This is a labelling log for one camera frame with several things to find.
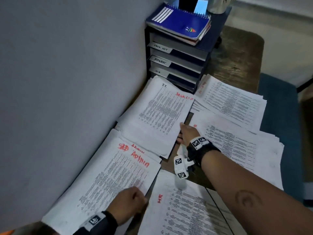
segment notebook stack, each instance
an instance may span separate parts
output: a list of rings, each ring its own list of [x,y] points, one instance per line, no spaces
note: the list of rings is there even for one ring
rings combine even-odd
[[[148,78],[160,75],[194,93],[229,12],[197,14],[162,3],[146,19]]]

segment black file organizer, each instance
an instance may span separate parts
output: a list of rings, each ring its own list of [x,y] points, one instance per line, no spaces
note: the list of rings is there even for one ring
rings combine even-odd
[[[208,66],[208,63],[209,63],[209,60],[211,59],[211,53],[214,49],[214,46],[217,45],[217,42],[218,42],[218,39],[219,39],[219,35],[225,25],[225,22],[229,16],[229,13],[231,11],[231,7],[228,7],[226,9],[226,11],[223,13],[223,14],[211,14],[211,28],[210,30],[207,32],[207,34],[202,38],[201,41],[199,41],[197,43],[196,46],[191,46],[189,44],[186,44],[178,39],[175,39],[169,35],[166,35],[165,33],[161,32],[161,31],[158,31],[152,27],[149,27],[147,26],[146,29],[145,29],[145,42],[146,42],[146,60],[147,60],[147,78],[151,78],[151,75],[152,73],[149,71],[150,67],[151,67],[151,64],[150,64],[150,56],[151,56],[151,53],[150,53],[150,47],[147,46],[149,43],[150,43],[150,33],[156,33],[164,38],[167,38],[167,39],[170,39],[170,40],[173,40],[173,41],[176,41],[176,42],[179,42],[179,43],[182,43],[186,46],[191,46],[191,47],[194,47],[196,49],[200,49],[200,50],[203,50],[203,51],[206,51],[208,53],[207,57],[206,57],[206,60],[205,60],[205,63],[202,67],[202,70],[201,70],[201,73],[199,74],[199,77],[197,79],[197,82],[194,86],[193,89],[187,89],[188,87],[182,87],[181,84],[179,82],[176,82],[175,80],[173,79],[169,79],[169,81],[171,81],[174,85],[176,85],[179,89],[181,90],[184,90],[184,91],[187,91],[187,92],[190,92],[190,93],[195,93],[197,87],[198,87],[198,84],[204,74],[204,71],[205,69],[207,68]]]

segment forearm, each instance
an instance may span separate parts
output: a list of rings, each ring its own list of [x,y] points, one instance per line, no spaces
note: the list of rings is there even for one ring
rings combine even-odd
[[[220,152],[206,153],[201,167],[249,235],[313,234],[310,210]]]

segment hand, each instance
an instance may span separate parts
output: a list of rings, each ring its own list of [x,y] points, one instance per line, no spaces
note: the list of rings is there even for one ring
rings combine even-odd
[[[133,186],[118,193],[106,210],[113,215],[118,225],[122,225],[140,213],[147,201],[143,193]]]
[[[182,133],[178,134],[177,142],[182,143],[185,146],[189,146],[192,139],[200,136],[196,128],[189,125],[184,125],[184,123],[180,123],[180,129]]]

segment notebook spiral binding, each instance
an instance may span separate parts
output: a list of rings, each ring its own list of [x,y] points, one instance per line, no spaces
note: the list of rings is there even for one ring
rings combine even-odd
[[[181,10],[179,9],[178,7],[174,6],[174,5],[170,5],[168,3],[166,3],[169,7],[172,7],[174,9],[177,9],[177,10],[180,10],[182,12],[186,12],[186,13],[189,13],[189,14],[192,14],[194,16],[199,16],[199,17],[202,17],[202,18],[205,18],[205,19],[211,19],[211,15],[205,15],[205,14],[200,14],[200,13],[192,13],[192,12],[189,12],[189,11],[184,11],[184,10]]]

